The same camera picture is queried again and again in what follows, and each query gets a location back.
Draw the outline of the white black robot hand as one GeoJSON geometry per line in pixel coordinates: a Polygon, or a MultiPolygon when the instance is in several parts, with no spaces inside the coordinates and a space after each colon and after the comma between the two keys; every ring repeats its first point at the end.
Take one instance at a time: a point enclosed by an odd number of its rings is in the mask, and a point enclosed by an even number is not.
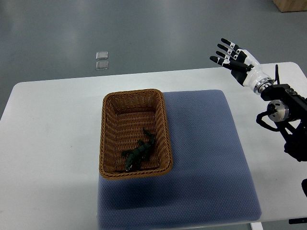
{"type": "Polygon", "coordinates": [[[273,85],[273,79],[263,72],[262,65],[246,49],[225,38],[217,46],[220,50],[210,60],[230,70],[241,86],[261,94],[266,87],[273,85]]]}

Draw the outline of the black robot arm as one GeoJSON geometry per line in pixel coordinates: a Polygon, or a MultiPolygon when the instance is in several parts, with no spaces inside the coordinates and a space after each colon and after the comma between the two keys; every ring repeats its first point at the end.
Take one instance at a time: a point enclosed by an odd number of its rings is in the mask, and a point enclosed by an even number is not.
{"type": "Polygon", "coordinates": [[[265,129],[280,132],[285,140],[284,152],[298,162],[307,160],[307,100],[288,84],[281,84],[278,65],[275,80],[259,89],[261,98],[268,101],[267,109],[257,115],[256,122],[265,129]]]}

